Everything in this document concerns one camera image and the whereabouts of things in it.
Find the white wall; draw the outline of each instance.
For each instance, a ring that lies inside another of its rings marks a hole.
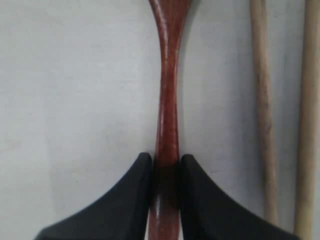
[[[104,194],[139,152],[153,155],[160,51],[146,0],[0,4],[0,238],[24,240]],[[279,221],[292,231],[304,1],[267,7]],[[201,0],[192,15],[180,152],[263,216],[249,0]],[[318,226],[320,177],[315,210]]]

